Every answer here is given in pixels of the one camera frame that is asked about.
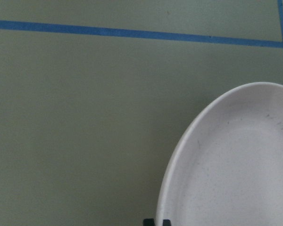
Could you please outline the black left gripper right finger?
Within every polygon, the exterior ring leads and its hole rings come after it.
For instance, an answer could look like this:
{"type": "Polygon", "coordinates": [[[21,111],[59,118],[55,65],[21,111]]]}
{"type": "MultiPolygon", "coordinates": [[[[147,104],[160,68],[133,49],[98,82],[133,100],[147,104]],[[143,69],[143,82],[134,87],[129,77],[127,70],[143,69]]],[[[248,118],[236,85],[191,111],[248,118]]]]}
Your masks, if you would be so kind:
{"type": "Polygon", "coordinates": [[[164,219],[162,226],[171,226],[171,221],[169,219],[164,219]]]}

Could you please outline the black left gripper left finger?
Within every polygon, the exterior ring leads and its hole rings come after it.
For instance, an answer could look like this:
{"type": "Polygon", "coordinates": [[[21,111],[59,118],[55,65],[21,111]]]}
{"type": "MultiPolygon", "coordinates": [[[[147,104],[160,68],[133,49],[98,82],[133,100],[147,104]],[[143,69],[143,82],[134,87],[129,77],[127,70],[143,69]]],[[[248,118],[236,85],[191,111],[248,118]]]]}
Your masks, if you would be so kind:
{"type": "Polygon", "coordinates": [[[154,226],[154,219],[153,218],[145,218],[143,220],[143,226],[154,226]]]}

